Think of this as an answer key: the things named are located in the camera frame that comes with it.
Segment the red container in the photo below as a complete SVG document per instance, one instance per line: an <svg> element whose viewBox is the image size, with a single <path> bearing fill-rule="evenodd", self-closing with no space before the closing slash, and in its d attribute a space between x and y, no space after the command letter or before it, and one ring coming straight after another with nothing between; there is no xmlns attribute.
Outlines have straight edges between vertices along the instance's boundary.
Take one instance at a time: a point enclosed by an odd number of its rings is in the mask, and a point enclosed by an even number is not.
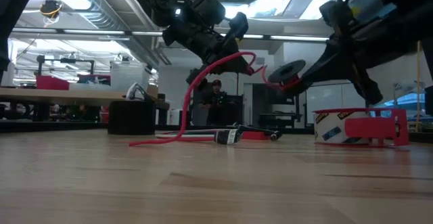
<svg viewBox="0 0 433 224"><path fill-rule="evenodd" d="M269 136L266 136L263 132L244 132L242 133L242 139L269 140Z"/></svg>
<svg viewBox="0 0 433 224"><path fill-rule="evenodd" d="M69 90L69 82L52 76L37 76L37 89Z"/></svg>

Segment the ventilation duct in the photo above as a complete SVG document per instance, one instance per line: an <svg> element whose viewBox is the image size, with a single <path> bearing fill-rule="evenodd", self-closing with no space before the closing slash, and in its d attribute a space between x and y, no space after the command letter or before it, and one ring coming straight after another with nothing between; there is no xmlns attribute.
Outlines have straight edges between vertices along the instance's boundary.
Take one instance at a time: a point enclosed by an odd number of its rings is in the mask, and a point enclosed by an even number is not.
<svg viewBox="0 0 433 224"><path fill-rule="evenodd" d="M96 28L102 30L128 30L129 27L120 19L117 13L110 7L106 0L62 0L72 8L86 9L80 13L82 17L92 23ZM154 68L159 65L158 59L153 53L136 37L129 41L117 41L119 44L129 49L131 53L141 62L145 62ZM151 44L152 38L148 38L146 43Z"/></svg>

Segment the red cable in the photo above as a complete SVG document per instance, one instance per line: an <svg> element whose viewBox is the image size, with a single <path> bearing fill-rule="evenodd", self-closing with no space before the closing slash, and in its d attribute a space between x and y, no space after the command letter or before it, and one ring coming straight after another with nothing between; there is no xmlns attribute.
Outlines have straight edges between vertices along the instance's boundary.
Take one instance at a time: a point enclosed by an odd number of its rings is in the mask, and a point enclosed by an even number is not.
<svg viewBox="0 0 433 224"><path fill-rule="evenodd" d="M271 83L266 79L266 75L265 75L266 67L267 66L264 65L264 68L261 69L262 70L262 79L265 82L265 84L269 87L272 87L274 89L279 89L281 91L285 91L286 89L291 89L292 87L294 87L295 85L297 85L300 82L300 79L296 78L296 79L290 81L287 85L280 85L279 83Z"/></svg>
<svg viewBox="0 0 433 224"><path fill-rule="evenodd" d="M187 126L187 110L189 101L191 100L191 92L198 86L198 84L204 79L204 77L214 68L217 66L220 66L221 64L230 62L231 60L234 60L235 58L240 57L241 55L252 55L252 61L250 64L252 64L256 60L256 54L251 51L242 51L237 52L233 55L229 55L225 58L219 59L218 61L212 63L211 65L207 66L206 69L201 71L199 75L194 79L194 81L189 86L187 93L185 94L185 97L183 98L183 111L182 111L182 124L181 124L181 130L177 133L176 137L170 138L170 139L153 139L153 140L146 140L146 141L138 141L138 142L131 142L129 143L129 146L138 146L142 144L161 144L161 143L171 143L174 141L178 141L181 137L183 132L186 130Z"/></svg>

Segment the label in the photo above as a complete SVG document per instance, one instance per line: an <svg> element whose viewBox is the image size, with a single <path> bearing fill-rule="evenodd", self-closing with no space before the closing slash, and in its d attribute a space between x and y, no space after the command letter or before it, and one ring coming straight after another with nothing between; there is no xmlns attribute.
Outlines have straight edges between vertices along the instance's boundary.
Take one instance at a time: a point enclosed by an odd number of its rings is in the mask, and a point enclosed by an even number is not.
<svg viewBox="0 0 433 224"><path fill-rule="evenodd" d="M352 114L353 114L353 112L342 112L342 113L337 114L337 116L340 120L343 120Z"/></svg>
<svg viewBox="0 0 433 224"><path fill-rule="evenodd" d="M322 138L327 141L328 139L332 138L333 136L341 133L341 129L339 127L334 127L333 129L329 130L327 133L325 133Z"/></svg>
<svg viewBox="0 0 433 224"><path fill-rule="evenodd" d="M316 124L319 124L325 117L327 117L329 113L320 113L316 118Z"/></svg>
<svg viewBox="0 0 433 224"><path fill-rule="evenodd" d="M236 132L237 132L237 129L232 129L232 130L229 131L229 138L227 139L227 144L234 144L234 143L236 143L235 142L235 140L236 140Z"/></svg>

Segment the red wire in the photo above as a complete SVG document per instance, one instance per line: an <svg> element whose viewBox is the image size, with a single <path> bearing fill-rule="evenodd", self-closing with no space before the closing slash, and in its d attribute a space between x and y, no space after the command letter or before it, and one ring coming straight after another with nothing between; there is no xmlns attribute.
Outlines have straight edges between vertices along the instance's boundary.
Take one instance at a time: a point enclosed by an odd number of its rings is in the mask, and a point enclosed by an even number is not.
<svg viewBox="0 0 433 224"><path fill-rule="evenodd" d="M200 137L200 138L182 137L182 138L178 139L177 141L182 141L182 142L201 141L201 142L205 142L205 141L214 141L214 137Z"/></svg>
<svg viewBox="0 0 433 224"><path fill-rule="evenodd" d="M131 143L129 143L129 146L138 146L138 145L143 145L143 144L162 144L162 143L171 143L174 141L178 141L182 137L183 132L185 132L185 130L186 130L187 110L188 110L189 101L191 100L191 92L198 86L198 84L204 79L204 77L212 69L216 68L217 66L220 66L221 64L230 62L231 60L234 60L235 58L238 58L241 55L252 55L252 61L250 62L250 64L252 64L256 60L256 54L251 52L251 51L237 52L233 55L229 55L225 58L219 59L218 61L207 66L206 69L201 71L201 73L199 73L199 75L194 79L194 81L189 86L187 93L185 94L185 97L183 98L181 130L177 133L176 137L169 138L169 139L153 139L153 140L146 140L146 141L131 142Z"/></svg>
<svg viewBox="0 0 433 224"><path fill-rule="evenodd" d="M279 83L271 83L266 79L266 65L264 65L264 68L261 69L262 70L262 79L265 82L265 84L269 87L272 87L274 89L279 89L281 91L285 91L287 89L291 89L292 87L294 87L295 85L297 85L300 82L300 79L297 78L296 80L290 81L287 85L280 85Z"/></svg>

